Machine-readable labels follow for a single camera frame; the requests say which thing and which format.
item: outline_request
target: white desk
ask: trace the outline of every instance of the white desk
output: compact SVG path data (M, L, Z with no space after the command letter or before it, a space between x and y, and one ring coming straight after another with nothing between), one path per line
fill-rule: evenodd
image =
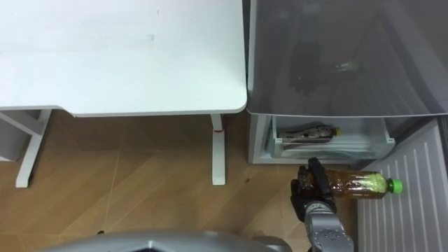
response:
M246 105L241 0L0 0L0 118L32 135L75 116L211 114L213 184L224 184L222 113ZM17 110L42 109L39 121Z

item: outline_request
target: yellow object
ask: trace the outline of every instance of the yellow object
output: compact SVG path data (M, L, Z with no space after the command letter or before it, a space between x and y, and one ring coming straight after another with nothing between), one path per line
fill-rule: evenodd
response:
M341 128L336 127L336 128L335 128L335 131L336 131L336 136L340 136L340 135L342 135Z

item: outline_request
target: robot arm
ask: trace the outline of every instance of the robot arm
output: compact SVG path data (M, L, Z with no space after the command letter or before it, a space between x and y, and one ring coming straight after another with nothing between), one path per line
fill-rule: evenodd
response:
M345 233L336 215L336 206L328 185L325 169L321 163L312 158L309 168L314 175L316 192L310 196L303 192L300 180L291 181L291 203L300 221L305 223L312 252L346 252L354 251L354 243Z

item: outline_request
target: laminate floor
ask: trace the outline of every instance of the laminate floor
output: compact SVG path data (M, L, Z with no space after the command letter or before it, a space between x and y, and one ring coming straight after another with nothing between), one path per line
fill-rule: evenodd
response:
M227 183L211 185L206 115L73 118L55 111L26 189L0 163L0 251L34 251L100 230L217 230L309 248L289 201L295 165L246 161L247 115L226 118ZM356 203L338 201L356 238Z

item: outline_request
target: open drawer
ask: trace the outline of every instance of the open drawer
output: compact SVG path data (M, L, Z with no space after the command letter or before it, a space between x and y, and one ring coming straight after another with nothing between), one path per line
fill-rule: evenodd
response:
M328 143L288 143L278 133L320 122L338 127L341 134ZM367 160L386 156L395 146L383 118L272 117L267 151L273 158Z

